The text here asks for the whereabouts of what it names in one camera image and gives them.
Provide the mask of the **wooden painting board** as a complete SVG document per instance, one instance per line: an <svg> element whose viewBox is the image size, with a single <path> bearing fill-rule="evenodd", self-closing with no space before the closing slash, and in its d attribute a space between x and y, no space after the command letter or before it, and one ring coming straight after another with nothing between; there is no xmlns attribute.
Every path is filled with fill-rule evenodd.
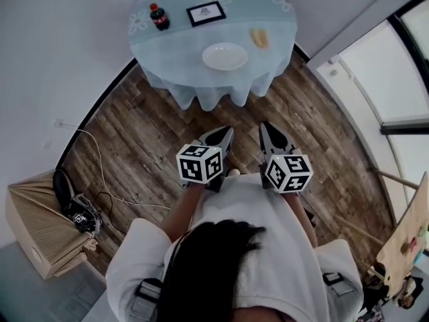
<svg viewBox="0 0 429 322"><path fill-rule="evenodd" d="M414 267L414 260L426 248L429 228L429 174L424 173L400 222L380 249L376 262L385 269L383 283L388 295L395 294Z"/></svg>

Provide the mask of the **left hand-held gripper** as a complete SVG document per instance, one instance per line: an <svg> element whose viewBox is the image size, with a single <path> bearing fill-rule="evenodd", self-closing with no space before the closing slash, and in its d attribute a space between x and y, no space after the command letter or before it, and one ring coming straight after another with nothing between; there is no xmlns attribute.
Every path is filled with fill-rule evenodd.
<svg viewBox="0 0 429 322"><path fill-rule="evenodd" d="M231 126L212 129L176 154L181 185L203 184L206 189L219 192L229 167L227 157L234 136Z"/></svg>

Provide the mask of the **person's left forearm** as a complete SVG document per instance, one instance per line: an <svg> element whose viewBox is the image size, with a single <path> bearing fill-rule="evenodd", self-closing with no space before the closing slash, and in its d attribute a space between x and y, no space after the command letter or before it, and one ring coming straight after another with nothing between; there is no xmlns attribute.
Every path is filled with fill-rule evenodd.
<svg viewBox="0 0 429 322"><path fill-rule="evenodd" d="M196 183L186 187L174 208L160 223L160 229L164 231L171 242L175 242L188 231L204 188L203 184Z"/></svg>

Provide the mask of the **person's right forearm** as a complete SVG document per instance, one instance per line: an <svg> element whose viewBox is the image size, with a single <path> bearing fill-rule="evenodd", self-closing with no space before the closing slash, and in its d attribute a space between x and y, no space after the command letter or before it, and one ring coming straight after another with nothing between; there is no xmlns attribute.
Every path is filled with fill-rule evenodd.
<svg viewBox="0 0 429 322"><path fill-rule="evenodd" d="M299 197L295 193L284 193L283 198L286 200L294 215L298 218L301 226L303 227L311 245L313 248L318 247L315 230L306 214L303 205L301 204Z"/></svg>

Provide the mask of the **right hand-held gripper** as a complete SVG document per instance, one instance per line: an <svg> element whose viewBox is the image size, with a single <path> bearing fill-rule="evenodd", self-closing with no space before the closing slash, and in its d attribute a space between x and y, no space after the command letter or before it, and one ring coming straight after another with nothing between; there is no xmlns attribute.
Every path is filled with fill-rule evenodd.
<svg viewBox="0 0 429 322"><path fill-rule="evenodd" d="M286 131L270 121L259 126L263 162L259 166L262 187L278 193L298 193L313 175L309 157L301 153Z"/></svg>

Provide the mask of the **white round plate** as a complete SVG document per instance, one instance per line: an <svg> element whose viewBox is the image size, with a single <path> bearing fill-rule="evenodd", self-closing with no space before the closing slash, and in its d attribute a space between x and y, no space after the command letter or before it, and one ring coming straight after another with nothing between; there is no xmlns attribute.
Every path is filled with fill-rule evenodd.
<svg viewBox="0 0 429 322"><path fill-rule="evenodd" d="M212 44L202 52L202 61L211 69L230 71L241 68L247 63L246 50L234 43Z"/></svg>

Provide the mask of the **blurred yellow-brown object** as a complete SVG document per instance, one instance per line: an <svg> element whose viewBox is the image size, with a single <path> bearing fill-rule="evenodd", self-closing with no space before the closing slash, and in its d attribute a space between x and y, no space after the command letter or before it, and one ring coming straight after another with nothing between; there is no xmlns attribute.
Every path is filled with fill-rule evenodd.
<svg viewBox="0 0 429 322"><path fill-rule="evenodd" d="M262 28L252 28L250 30L251 38L253 40L253 43L261 49L268 49L269 48L269 39L267 36L267 32L265 29Z"/></svg>

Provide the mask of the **black headphones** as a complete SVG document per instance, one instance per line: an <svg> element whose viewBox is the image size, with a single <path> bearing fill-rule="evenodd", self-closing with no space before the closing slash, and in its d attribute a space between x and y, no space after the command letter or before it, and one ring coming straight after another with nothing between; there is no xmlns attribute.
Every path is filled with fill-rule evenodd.
<svg viewBox="0 0 429 322"><path fill-rule="evenodd" d="M56 198L60 204L61 212L65 212L72 198L75 196L74 184L68 173L64 169L60 168L56 169L53 174L52 185Z"/></svg>

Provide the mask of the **white window frame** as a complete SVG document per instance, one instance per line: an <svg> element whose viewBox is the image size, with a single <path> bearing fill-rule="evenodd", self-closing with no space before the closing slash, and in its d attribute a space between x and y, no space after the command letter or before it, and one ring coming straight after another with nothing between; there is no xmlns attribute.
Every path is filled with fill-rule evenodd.
<svg viewBox="0 0 429 322"><path fill-rule="evenodd" d="M308 63L352 125L372 166L418 183L429 173L429 136L405 135L429 121L423 78L387 9L374 3Z"/></svg>

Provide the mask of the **dark cola bottle red cap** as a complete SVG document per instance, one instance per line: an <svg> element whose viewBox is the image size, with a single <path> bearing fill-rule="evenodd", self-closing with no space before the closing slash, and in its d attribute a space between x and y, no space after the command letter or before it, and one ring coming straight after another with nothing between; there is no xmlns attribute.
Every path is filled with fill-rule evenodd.
<svg viewBox="0 0 429 322"><path fill-rule="evenodd" d="M151 3L149 6L150 18L154 25L160 30L167 30L170 27L170 20L163 8L159 7L156 3Z"/></svg>

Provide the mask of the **round table, light blue cloth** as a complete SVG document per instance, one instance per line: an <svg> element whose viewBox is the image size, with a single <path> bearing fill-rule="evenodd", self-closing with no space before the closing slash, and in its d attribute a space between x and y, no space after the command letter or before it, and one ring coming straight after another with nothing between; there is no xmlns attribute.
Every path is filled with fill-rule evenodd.
<svg viewBox="0 0 429 322"><path fill-rule="evenodd" d="M192 27L186 10L212 1L221 4L226 18ZM167 30L160 31L151 20L151 3L166 12ZM268 49L253 43L252 28L266 30ZM131 51L150 85L169 91L182 109L198 100L206 111L224 96L238 106L249 94L264 96L290 63L296 31L288 0L135 0L128 24ZM202 52L222 42L242 46L247 63L230 71L209 68Z"/></svg>

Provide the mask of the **wooden easel legs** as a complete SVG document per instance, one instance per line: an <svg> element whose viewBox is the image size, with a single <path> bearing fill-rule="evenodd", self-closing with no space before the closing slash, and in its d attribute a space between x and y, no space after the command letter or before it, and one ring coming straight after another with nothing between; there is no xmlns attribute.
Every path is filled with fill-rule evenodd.
<svg viewBox="0 0 429 322"><path fill-rule="evenodd" d="M411 189L417 190L419 188L419 185L416 183L413 183L411 181L408 181L406 179L400 178L398 176L394 176L388 172L384 172L382 170L379 169L374 169L373 170L374 173L386 177L388 179L391 179L395 182L398 182L406 187L409 187ZM346 219L343 219L341 216L339 215L335 215L334 218L341 224L345 225L346 227L350 228L351 230L353 230L355 233L358 233L359 235L363 236L364 238L367 238L369 240L371 240L372 242L374 242L375 244L377 244L380 247L383 247L384 243L377 239L376 237L372 236L371 234L367 233L366 231L359 229L357 226L353 225L351 222L347 221Z"/></svg>

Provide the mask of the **person's white shirt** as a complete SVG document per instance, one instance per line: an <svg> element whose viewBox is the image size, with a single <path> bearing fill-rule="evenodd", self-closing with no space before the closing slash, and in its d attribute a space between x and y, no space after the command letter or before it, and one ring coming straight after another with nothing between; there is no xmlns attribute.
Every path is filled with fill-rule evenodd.
<svg viewBox="0 0 429 322"><path fill-rule="evenodd" d="M192 226L227 219L266 229L261 248L240 270L238 307L271 308L295 322L353 322L363 289L345 240L313 248L286 201L263 189L257 174L228 177L218 193L204 194ZM164 278L175 248L158 226L132 222L106 274L108 302L119 322L154 322L154 306L137 289L147 278Z"/></svg>

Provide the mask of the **black picture frame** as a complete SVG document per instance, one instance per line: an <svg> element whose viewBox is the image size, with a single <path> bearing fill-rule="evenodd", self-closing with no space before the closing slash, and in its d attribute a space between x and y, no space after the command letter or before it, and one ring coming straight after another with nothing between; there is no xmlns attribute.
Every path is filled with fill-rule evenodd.
<svg viewBox="0 0 429 322"><path fill-rule="evenodd" d="M218 1L190 7L186 12L192 27L226 18L225 12Z"/></svg>

